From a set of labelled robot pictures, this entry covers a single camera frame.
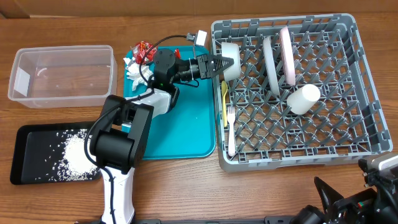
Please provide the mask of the small red sauce packet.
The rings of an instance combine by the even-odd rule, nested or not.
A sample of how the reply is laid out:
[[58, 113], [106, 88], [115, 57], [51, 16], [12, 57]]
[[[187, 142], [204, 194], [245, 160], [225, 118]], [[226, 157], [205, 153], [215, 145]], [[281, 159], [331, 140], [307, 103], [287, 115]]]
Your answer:
[[181, 55], [180, 55], [179, 49], [175, 49], [174, 50], [174, 54], [175, 54], [176, 58], [181, 59]]

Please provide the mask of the grey bowl of rice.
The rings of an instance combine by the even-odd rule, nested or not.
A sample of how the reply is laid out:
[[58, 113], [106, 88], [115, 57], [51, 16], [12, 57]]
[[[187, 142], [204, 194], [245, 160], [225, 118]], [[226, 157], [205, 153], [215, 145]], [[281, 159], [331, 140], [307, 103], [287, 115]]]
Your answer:
[[229, 42], [222, 42], [221, 56], [233, 59], [233, 64], [224, 71], [225, 82], [239, 78], [241, 74], [239, 45]]

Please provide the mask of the red snack wrapper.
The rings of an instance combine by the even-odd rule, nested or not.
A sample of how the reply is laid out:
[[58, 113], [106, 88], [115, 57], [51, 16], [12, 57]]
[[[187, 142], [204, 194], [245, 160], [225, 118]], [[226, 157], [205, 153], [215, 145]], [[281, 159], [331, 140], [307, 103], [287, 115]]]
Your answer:
[[152, 44], [146, 41], [140, 41], [132, 49], [132, 56], [137, 64], [142, 63], [143, 65], [151, 63], [154, 59], [154, 55], [157, 52], [157, 47], [154, 47], [146, 56], [143, 58], [149, 49], [153, 47]]

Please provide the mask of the white napkin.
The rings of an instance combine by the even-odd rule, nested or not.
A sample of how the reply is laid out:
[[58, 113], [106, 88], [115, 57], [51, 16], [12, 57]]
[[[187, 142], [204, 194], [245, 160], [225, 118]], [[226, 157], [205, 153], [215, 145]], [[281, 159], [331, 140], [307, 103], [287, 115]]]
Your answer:
[[147, 83], [144, 81], [144, 79], [141, 77], [141, 73], [143, 74], [144, 78], [146, 80], [149, 80], [149, 77], [153, 74], [153, 72], [150, 70], [148, 65], [142, 65], [141, 66], [141, 72], [139, 71], [139, 64], [134, 61], [133, 58], [123, 58], [126, 66], [125, 68], [127, 69], [127, 79], [132, 80], [132, 91], [135, 91], [136, 88], [140, 85], [143, 84], [147, 86]]

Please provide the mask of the white round plate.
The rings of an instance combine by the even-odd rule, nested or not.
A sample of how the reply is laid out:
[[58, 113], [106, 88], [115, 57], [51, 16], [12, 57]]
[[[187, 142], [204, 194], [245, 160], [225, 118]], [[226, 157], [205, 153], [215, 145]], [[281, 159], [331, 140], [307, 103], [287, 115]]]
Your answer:
[[277, 79], [277, 74], [276, 74], [276, 69], [275, 69], [275, 63], [274, 63], [274, 58], [273, 58], [273, 51], [271, 47], [271, 38], [266, 37], [263, 40], [263, 53], [264, 53], [264, 61], [266, 65], [266, 70], [267, 70], [267, 77], [269, 80], [269, 85], [271, 92], [275, 94], [276, 96], [280, 95], [279, 91], [279, 85], [278, 85], [278, 79]]

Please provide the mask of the pink round plate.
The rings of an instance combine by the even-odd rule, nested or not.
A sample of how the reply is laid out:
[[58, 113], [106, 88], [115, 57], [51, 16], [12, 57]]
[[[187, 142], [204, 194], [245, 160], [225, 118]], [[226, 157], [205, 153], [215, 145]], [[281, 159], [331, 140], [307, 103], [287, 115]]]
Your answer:
[[290, 34], [288, 27], [285, 26], [279, 32], [280, 49], [282, 54], [282, 61], [284, 63], [284, 74], [286, 82], [289, 85], [295, 85], [295, 67], [294, 55], [292, 51], [292, 43], [290, 41]]

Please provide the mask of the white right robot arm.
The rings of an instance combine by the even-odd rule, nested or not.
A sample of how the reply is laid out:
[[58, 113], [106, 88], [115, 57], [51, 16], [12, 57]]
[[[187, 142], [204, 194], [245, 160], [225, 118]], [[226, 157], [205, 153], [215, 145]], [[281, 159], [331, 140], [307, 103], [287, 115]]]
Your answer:
[[314, 178], [323, 209], [312, 205], [291, 223], [397, 223], [397, 154], [385, 152], [359, 159], [365, 190], [344, 197], [319, 177]]

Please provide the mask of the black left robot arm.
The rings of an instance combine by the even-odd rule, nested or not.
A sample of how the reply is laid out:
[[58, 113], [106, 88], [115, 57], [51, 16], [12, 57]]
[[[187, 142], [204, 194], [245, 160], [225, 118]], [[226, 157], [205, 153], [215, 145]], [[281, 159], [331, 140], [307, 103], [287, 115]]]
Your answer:
[[158, 50], [153, 59], [154, 76], [148, 89], [134, 98], [107, 97], [101, 116], [87, 132], [84, 150], [104, 178], [104, 212], [100, 223], [133, 223], [134, 170], [144, 156], [152, 119], [171, 111], [180, 81], [197, 81], [223, 74], [235, 79], [240, 73], [239, 51], [222, 47], [221, 54], [203, 54], [181, 60], [170, 49]]

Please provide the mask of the yellow plastic spoon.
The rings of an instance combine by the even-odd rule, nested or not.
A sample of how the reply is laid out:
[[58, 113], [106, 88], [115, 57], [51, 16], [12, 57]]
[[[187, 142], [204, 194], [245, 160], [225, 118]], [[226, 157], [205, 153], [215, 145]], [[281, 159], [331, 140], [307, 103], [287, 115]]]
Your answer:
[[221, 82], [221, 96], [222, 96], [222, 112], [223, 112], [223, 126], [227, 127], [227, 110], [226, 110], [226, 94], [228, 92], [228, 85], [223, 80]]

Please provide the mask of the white plastic fork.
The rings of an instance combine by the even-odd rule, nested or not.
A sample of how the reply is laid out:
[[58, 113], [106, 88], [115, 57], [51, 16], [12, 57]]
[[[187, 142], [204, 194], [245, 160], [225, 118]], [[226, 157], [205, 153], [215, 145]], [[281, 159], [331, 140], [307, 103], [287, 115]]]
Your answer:
[[227, 112], [227, 121], [229, 124], [229, 137], [228, 137], [228, 155], [233, 157], [236, 154], [236, 142], [234, 136], [234, 122], [235, 122], [235, 109], [230, 106]]

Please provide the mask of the teal plastic tray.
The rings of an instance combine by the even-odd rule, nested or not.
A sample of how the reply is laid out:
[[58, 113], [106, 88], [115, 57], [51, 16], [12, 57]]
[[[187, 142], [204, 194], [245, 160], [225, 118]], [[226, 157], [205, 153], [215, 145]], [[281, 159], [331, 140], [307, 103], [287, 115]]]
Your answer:
[[[200, 48], [181, 46], [181, 59], [196, 59]], [[145, 159], [205, 157], [215, 148], [215, 109], [212, 80], [174, 83], [174, 49], [159, 47], [145, 93], [125, 95], [136, 106], [149, 106], [151, 120]]]

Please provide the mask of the white plastic cup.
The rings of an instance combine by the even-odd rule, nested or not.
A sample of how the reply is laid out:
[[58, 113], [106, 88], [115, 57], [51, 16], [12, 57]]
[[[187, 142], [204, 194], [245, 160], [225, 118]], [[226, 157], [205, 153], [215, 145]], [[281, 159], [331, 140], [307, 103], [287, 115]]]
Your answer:
[[287, 105], [292, 113], [305, 114], [319, 99], [321, 93], [317, 86], [306, 84], [287, 98]]

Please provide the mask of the clear plastic bin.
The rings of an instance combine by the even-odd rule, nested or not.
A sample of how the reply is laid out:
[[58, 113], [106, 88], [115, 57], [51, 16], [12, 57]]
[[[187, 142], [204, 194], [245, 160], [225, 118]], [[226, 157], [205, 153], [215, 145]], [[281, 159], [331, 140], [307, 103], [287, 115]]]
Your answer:
[[116, 94], [118, 65], [109, 45], [17, 51], [7, 96], [28, 108], [101, 106]]

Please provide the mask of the spilled white rice pile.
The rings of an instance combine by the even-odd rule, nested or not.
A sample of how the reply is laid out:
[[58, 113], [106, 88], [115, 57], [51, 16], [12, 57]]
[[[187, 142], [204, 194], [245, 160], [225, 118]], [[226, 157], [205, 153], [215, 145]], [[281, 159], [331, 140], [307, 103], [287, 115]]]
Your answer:
[[99, 169], [93, 165], [84, 152], [87, 129], [64, 129], [40, 132], [44, 145], [39, 149], [44, 153], [39, 159], [39, 174], [34, 181], [72, 182], [95, 180], [100, 177]]

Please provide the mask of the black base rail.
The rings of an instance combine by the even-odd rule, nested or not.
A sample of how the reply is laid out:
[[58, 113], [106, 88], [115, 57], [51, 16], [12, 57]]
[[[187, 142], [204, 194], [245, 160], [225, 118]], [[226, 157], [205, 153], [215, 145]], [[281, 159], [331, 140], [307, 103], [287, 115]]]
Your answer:
[[220, 220], [159, 220], [132, 219], [132, 224], [289, 224], [293, 216], [266, 216], [264, 218], [220, 219]]

